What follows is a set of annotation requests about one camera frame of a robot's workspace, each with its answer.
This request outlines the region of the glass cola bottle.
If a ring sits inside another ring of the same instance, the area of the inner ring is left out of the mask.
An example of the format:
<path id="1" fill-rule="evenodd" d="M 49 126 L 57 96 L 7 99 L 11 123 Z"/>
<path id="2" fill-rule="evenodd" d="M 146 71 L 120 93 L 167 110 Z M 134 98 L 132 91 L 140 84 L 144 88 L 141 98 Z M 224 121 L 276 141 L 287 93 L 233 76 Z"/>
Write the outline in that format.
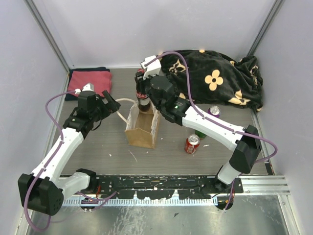
<path id="1" fill-rule="evenodd" d="M 146 92 L 144 91 L 144 80 L 143 80 L 144 70 L 138 69 L 135 73 L 135 82 L 136 82 L 136 97 L 138 100 L 138 108 L 142 112 L 147 112 L 150 109 L 150 101 Z"/>

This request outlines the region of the green glass bottle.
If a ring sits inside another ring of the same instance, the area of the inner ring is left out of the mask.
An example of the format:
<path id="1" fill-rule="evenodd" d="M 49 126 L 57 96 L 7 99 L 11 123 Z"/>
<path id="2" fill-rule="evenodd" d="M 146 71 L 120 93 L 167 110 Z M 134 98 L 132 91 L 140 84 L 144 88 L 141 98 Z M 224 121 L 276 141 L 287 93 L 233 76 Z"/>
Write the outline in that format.
<path id="1" fill-rule="evenodd" d="M 195 130 L 195 135 L 197 135 L 200 138 L 200 140 L 203 140 L 206 138 L 206 134 L 204 134 L 198 130 Z"/>

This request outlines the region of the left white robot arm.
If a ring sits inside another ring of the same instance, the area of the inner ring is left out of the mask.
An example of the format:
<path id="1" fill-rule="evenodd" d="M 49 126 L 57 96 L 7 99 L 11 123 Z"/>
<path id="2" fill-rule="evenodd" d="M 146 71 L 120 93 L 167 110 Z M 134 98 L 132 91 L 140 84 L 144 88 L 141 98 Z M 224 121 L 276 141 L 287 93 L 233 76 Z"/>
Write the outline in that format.
<path id="1" fill-rule="evenodd" d="M 120 103 L 107 91 L 102 94 L 104 98 L 91 90 L 81 91 L 77 106 L 60 128 L 58 141 L 30 174 L 19 177 L 18 187 L 25 210 L 54 216 L 63 202 L 77 192 L 96 192 L 98 180 L 94 171 L 81 168 L 66 179 L 61 180 L 60 176 L 75 149 L 96 129 L 94 124 L 119 110 Z"/>

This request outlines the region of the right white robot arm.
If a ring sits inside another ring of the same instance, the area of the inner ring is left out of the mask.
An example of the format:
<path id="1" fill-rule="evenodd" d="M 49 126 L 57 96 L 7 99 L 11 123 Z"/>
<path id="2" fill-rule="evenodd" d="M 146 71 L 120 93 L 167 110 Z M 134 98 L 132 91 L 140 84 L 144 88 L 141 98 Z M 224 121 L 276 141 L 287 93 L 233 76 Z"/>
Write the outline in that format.
<path id="1" fill-rule="evenodd" d="M 167 121 L 198 130 L 233 152 L 215 176 L 218 192 L 227 192 L 236 177 L 251 172 L 262 149 L 256 127 L 232 125 L 192 106 L 175 93 L 173 84 L 165 76 L 149 76 L 141 88 Z"/>

